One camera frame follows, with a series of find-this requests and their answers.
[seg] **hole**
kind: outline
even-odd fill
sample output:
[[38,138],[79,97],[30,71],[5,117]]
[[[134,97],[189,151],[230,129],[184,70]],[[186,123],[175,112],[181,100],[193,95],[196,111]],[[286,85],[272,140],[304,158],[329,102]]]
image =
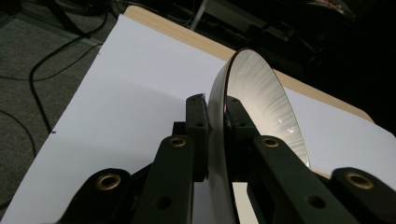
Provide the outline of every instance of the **hole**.
[[346,174],[346,180],[360,189],[372,189],[374,187],[373,182],[364,175],[348,173]]
[[106,174],[101,175],[96,180],[96,188],[99,190],[110,190],[116,188],[121,182],[121,178],[119,175],[115,174]]
[[309,204],[316,208],[324,208],[326,207],[326,203],[323,201],[323,199],[319,198],[318,196],[315,195],[309,195],[306,200],[308,201]]
[[172,200],[168,196],[159,197],[154,202],[155,208],[159,210],[168,208],[171,204],[172,204]]
[[262,139],[262,144],[267,146],[267,147],[277,147],[279,146],[279,143],[272,138],[264,138]]
[[183,147],[184,145],[186,145],[186,140],[184,140],[183,138],[172,138],[169,143],[171,147]]

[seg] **white paper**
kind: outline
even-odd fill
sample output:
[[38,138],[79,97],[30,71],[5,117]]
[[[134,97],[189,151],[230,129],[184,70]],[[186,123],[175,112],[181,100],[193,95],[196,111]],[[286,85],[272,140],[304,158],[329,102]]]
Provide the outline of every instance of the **white paper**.
[[[185,100],[209,95],[224,61],[120,16],[72,102],[23,179],[2,223],[54,223],[85,180],[106,168],[151,163]],[[362,168],[394,188],[394,136],[373,123],[287,90],[314,169]],[[213,223],[205,183],[194,223]]]

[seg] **table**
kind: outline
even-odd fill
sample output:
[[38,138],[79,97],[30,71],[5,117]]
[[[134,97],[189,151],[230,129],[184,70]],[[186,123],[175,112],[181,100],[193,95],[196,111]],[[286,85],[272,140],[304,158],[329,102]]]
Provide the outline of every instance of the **table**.
[[[133,174],[151,163],[173,122],[184,119],[185,99],[209,93],[232,54],[142,8],[129,7],[22,180],[2,224],[54,223],[92,174],[106,168]],[[329,174],[352,166],[396,189],[391,133],[358,108],[276,74],[315,171]],[[216,223],[207,182],[195,183],[194,189],[193,223]]]

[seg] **gray carpet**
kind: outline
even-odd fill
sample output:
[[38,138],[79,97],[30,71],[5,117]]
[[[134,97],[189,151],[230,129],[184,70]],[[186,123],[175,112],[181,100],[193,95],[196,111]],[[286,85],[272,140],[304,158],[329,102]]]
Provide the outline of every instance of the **gray carpet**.
[[[98,27],[104,16],[83,17],[68,14],[84,32]],[[0,20],[0,204],[10,200],[21,183],[33,156],[32,135],[38,151],[48,137],[43,119],[29,88],[31,69],[49,53],[70,41],[74,35],[62,35],[62,26],[46,7],[35,2],[22,2],[22,12]],[[96,43],[106,40],[116,19],[108,14],[103,29],[92,35],[90,42],[77,42],[46,61],[35,72],[35,79],[49,77],[78,59]],[[35,82],[35,89],[53,127],[90,68],[99,47],[56,77]],[[13,80],[11,77],[24,80]],[[0,220],[7,209],[0,211]]]

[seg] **floor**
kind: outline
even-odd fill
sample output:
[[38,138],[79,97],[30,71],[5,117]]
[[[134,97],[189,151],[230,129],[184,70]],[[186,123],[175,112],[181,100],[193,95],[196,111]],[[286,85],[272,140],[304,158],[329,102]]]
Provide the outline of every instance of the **floor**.
[[[155,4],[152,5],[152,1],[147,2],[144,7],[162,14],[160,8],[153,7]],[[192,5],[173,5],[174,10],[163,16],[180,25],[189,26],[192,12],[197,10],[197,3],[198,1],[192,1]],[[120,1],[112,2],[114,13],[107,13],[106,19],[105,15],[85,17],[67,13],[84,32],[94,30],[105,23],[103,28],[92,34],[90,39],[70,45],[42,63],[35,71],[33,68],[37,63],[77,36],[65,32],[48,9],[33,0],[22,1],[22,12],[15,17],[0,14],[0,220],[7,210],[5,203],[12,199],[35,154],[47,139],[49,134],[47,126],[53,127],[62,115],[80,81],[90,68],[100,48],[97,45],[106,40],[117,22],[117,15],[126,6]],[[201,24],[198,33],[229,47],[233,46],[233,41],[237,43],[246,40],[226,26],[220,28],[222,35],[213,35],[209,31],[218,30],[219,24],[207,16],[203,16],[203,20],[206,22]],[[48,118],[47,126],[32,93],[29,82],[32,71],[34,71],[33,91],[39,97]],[[380,109],[386,111],[387,115],[390,114],[388,106],[380,106]],[[370,111],[369,115],[372,117],[381,117],[381,114],[371,107],[364,110]]]

